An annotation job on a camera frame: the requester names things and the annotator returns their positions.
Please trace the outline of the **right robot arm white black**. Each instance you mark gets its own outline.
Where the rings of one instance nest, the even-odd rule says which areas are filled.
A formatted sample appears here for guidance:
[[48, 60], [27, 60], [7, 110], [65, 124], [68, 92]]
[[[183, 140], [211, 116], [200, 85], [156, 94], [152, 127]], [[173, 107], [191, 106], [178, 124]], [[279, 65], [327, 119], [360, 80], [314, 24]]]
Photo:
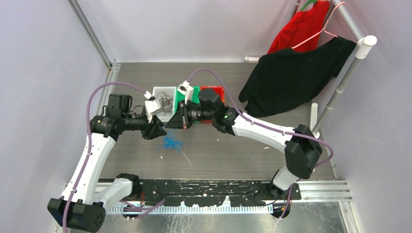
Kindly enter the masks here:
[[221, 133], [251, 138], [284, 153], [286, 164], [275, 173], [269, 187], [271, 196], [278, 200], [288, 194], [294, 182], [311, 176], [323, 150], [310, 128], [303, 124], [282, 127], [253, 118], [226, 106], [210, 88], [201, 90], [198, 98], [199, 103], [180, 101], [166, 128], [187, 130], [194, 122], [209, 120]]

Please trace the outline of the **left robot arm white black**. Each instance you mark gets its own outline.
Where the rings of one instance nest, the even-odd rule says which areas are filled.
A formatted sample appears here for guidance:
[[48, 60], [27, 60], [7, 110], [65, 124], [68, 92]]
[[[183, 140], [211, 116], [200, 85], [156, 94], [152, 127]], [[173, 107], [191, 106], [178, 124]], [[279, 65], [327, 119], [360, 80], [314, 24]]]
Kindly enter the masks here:
[[111, 94], [103, 114], [90, 122], [91, 133], [76, 170], [57, 199], [49, 200], [47, 209], [64, 229], [96, 233], [103, 225], [106, 212], [118, 202], [141, 197], [142, 187], [137, 175], [121, 173], [99, 194], [96, 187], [107, 157], [124, 131], [140, 131], [142, 138], [152, 140], [166, 136], [163, 122], [143, 109], [132, 112], [130, 95]]

